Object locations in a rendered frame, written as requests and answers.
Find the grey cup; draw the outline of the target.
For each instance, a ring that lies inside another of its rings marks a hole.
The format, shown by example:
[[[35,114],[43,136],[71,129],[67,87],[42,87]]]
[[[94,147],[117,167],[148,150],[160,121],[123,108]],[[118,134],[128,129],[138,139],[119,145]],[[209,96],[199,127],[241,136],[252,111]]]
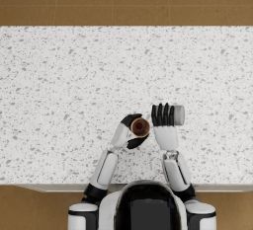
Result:
[[[185,109],[183,106],[174,107],[174,124],[183,125],[185,122]]]

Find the brown cup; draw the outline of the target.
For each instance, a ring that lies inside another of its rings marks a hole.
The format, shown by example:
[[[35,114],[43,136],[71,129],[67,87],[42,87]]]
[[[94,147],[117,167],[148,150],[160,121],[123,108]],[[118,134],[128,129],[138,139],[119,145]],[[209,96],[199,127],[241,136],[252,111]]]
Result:
[[[130,131],[139,138],[145,137],[149,133],[149,130],[149,122],[142,117],[136,118],[130,125]]]

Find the robot body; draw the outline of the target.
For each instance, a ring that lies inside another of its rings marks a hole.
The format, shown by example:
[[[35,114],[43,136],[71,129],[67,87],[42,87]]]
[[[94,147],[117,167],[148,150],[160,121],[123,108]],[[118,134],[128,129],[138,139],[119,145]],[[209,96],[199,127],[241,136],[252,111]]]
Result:
[[[186,209],[166,185],[133,182],[102,200],[98,230],[188,230]]]

